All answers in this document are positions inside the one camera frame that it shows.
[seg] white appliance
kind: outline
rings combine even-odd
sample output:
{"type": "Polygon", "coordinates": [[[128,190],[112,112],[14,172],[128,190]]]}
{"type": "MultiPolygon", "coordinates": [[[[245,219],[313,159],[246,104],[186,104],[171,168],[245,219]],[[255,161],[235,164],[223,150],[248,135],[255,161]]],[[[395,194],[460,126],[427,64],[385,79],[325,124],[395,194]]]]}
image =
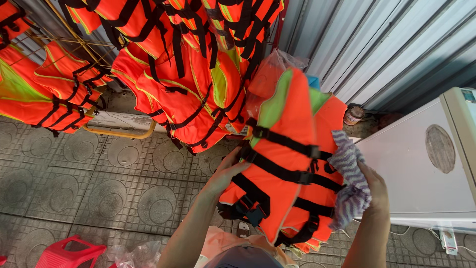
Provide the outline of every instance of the white appliance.
{"type": "Polygon", "coordinates": [[[454,87],[357,146],[393,224],[476,233],[476,90],[454,87]]]}

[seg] tiled pavement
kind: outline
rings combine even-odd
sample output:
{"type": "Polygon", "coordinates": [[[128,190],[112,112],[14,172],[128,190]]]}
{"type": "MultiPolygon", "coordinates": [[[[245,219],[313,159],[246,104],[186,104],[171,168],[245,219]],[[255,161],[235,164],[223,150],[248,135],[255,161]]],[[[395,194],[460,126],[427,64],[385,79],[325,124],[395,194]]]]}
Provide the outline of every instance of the tiled pavement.
{"type": "MultiPolygon", "coordinates": [[[[222,140],[192,156],[174,149],[160,134],[143,140],[99,136],[85,131],[53,138],[0,117],[0,255],[5,267],[34,268],[49,244],[72,236],[94,244],[124,245],[158,240],[162,247],[178,227],[212,171],[238,143],[222,140]]],[[[239,221],[215,215],[212,224],[236,233],[239,221]]],[[[319,253],[299,259],[303,268],[337,268],[343,263],[358,223],[333,233],[319,253]]],[[[392,226],[395,233],[407,227],[392,226]]],[[[456,234],[459,245],[476,250],[476,237],[456,234]]],[[[106,254],[95,267],[111,264],[106,254]]],[[[427,230],[389,234],[387,267],[476,268],[476,254],[447,255],[427,230]]]]}

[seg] corrugated metal wall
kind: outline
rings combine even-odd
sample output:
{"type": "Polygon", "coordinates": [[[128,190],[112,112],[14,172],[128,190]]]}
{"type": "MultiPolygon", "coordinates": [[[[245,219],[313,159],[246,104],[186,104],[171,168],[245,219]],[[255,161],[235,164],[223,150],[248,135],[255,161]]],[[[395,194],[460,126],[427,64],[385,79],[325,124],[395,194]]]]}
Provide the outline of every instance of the corrugated metal wall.
{"type": "Polygon", "coordinates": [[[281,50],[311,61],[321,90],[408,113],[476,86],[476,0],[293,0],[281,50]]]}

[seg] label on can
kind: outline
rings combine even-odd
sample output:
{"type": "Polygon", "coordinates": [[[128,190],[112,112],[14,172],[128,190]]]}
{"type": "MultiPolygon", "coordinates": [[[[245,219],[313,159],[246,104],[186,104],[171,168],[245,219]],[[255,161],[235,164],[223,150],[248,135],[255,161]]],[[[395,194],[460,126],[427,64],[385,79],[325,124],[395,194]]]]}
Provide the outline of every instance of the label on can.
{"type": "Polygon", "coordinates": [[[364,115],[364,109],[354,106],[350,109],[347,109],[346,113],[344,114],[344,123],[347,125],[355,125],[360,121],[360,119],[364,118],[364,115]]]}

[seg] hand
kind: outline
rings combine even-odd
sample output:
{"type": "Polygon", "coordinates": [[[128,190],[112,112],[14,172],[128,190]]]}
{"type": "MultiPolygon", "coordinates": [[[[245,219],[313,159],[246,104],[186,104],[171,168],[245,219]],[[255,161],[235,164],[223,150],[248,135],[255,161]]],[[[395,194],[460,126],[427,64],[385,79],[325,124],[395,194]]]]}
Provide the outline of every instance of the hand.
{"type": "Polygon", "coordinates": [[[238,163],[237,155],[240,149],[241,147],[236,147],[221,161],[220,166],[218,166],[202,191],[209,192],[214,196],[219,196],[225,191],[228,185],[230,185],[233,176],[249,168],[251,163],[238,163]]]}
{"type": "Polygon", "coordinates": [[[367,179],[368,187],[370,188],[370,193],[372,195],[372,201],[367,210],[370,212],[389,215],[390,202],[388,200],[387,185],[385,184],[384,179],[377,174],[375,170],[366,166],[362,162],[358,162],[358,167],[364,174],[365,179],[367,179]]]}

